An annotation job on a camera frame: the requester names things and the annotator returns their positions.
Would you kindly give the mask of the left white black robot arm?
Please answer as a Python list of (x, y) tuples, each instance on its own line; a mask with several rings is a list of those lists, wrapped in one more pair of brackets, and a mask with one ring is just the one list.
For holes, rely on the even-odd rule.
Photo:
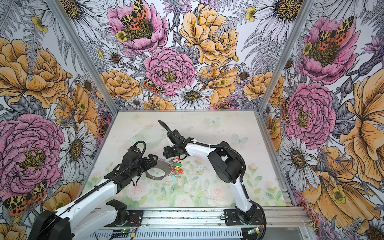
[(84, 240), (108, 225), (123, 226), (131, 219), (126, 204), (112, 200), (134, 178), (155, 167), (158, 156), (144, 156), (132, 146), (120, 164), (105, 175), (93, 189), (54, 211), (45, 210), (35, 220), (30, 240)]

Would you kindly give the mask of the green circuit board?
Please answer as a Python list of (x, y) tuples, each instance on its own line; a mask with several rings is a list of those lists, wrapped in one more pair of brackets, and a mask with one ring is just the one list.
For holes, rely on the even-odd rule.
[(119, 229), (119, 230), (114, 230), (113, 235), (130, 235), (133, 233), (135, 229)]

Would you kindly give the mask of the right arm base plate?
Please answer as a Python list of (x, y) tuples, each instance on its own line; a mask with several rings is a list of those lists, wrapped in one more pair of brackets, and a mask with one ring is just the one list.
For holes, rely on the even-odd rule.
[(226, 226), (261, 226), (266, 224), (261, 209), (255, 212), (243, 213), (238, 209), (225, 209), (224, 219)]

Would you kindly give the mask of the aluminium front rail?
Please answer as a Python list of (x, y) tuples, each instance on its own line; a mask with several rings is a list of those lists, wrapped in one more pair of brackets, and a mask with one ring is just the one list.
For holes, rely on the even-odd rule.
[[(226, 226), (224, 210), (220, 208), (144, 208), (139, 229), (181, 228), (254, 228), (260, 226)], [(266, 224), (270, 228), (308, 227), (310, 220), (302, 207), (263, 207)]]

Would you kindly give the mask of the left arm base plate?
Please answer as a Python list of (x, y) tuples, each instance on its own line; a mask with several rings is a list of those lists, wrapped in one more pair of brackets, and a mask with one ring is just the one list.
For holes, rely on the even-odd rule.
[(143, 210), (126, 210), (125, 213), (118, 213), (115, 221), (106, 225), (106, 227), (140, 227), (143, 215)]

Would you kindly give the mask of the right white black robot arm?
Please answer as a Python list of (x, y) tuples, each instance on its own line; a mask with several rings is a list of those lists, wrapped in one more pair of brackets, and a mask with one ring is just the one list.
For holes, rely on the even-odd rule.
[(171, 145), (164, 147), (164, 157), (169, 159), (186, 155), (208, 159), (216, 175), (230, 185), (239, 219), (249, 224), (258, 207), (250, 199), (243, 181), (246, 164), (241, 155), (226, 142), (218, 145), (204, 144), (193, 138), (184, 138), (177, 130), (168, 131), (167, 137)]

